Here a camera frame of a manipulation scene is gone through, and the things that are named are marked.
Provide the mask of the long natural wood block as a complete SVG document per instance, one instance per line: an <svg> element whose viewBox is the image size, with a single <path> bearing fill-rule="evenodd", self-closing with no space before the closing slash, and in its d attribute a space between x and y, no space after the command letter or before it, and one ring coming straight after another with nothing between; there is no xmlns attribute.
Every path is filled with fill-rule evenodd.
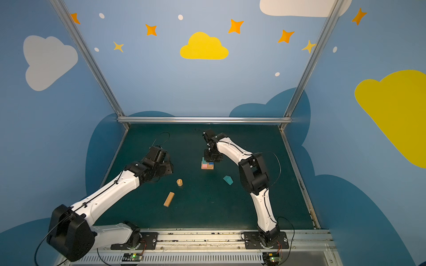
<svg viewBox="0 0 426 266"><path fill-rule="evenodd" d="M169 192L169 194L168 194L168 196L167 196L167 198L166 198L166 200L164 202L164 206L165 207L169 207L170 206L170 204L171 204L174 196L175 196L174 192Z"/></svg>

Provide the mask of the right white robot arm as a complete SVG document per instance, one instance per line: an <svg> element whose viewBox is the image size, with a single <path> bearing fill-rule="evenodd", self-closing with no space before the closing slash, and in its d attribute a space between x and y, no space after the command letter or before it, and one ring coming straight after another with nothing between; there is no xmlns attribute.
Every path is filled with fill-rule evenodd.
<svg viewBox="0 0 426 266"><path fill-rule="evenodd" d="M226 134L215 134L211 129L203 132L203 138L207 144L205 161L216 163L226 156L239 167L242 187L255 206L260 242L265 248L273 247L278 240L280 227L270 202L270 177L262 153L246 151Z"/></svg>

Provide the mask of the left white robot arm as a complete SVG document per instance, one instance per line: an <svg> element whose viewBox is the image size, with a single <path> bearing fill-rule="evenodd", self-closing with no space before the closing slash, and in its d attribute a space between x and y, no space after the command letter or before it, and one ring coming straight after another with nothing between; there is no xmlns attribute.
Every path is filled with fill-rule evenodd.
<svg viewBox="0 0 426 266"><path fill-rule="evenodd" d="M140 246L140 229L130 222L96 226L102 214L140 185L173 173L169 159L150 163L147 158L128 165L116 178L87 198L53 212L46 242L71 262L83 258L92 249L124 245Z"/></svg>

